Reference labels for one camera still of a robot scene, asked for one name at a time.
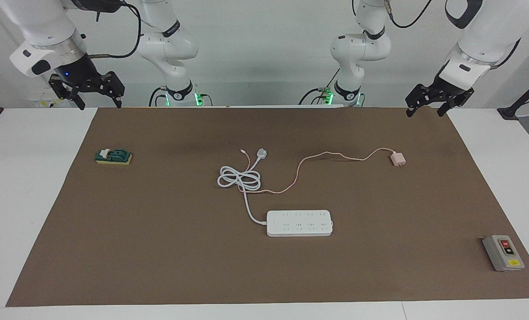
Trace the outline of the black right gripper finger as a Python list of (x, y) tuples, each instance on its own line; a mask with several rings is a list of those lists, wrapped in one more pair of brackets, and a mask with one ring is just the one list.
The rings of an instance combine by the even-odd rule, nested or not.
[(125, 86), (114, 71), (109, 71), (107, 73), (107, 92), (108, 96), (114, 102), (116, 108), (121, 108)]
[(50, 76), (49, 77), (49, 86), (54, 91), (54, 93), (57, 95), (57, 97), (60, 100), (68, 100), (72, 103), (75, 103), (75, 105), (80, 110), (84, 110), (86, 107), (85, 102), (83, 99), (79, 96), (79, 91), (77, 88), (68, 89), (59, 76)]

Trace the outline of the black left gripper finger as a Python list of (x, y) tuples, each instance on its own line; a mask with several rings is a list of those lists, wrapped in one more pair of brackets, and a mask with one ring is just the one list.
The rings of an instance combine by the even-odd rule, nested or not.
[(426, 104), (426, 87), (423, 84), (417, 84), (405, 98), (407, 104), (407, 117), (412, 117), (414, 113)]
[(464, 96), (448, 96), (438, 109), (438, 116), (443, 117), (449, 110), (465, 103)]

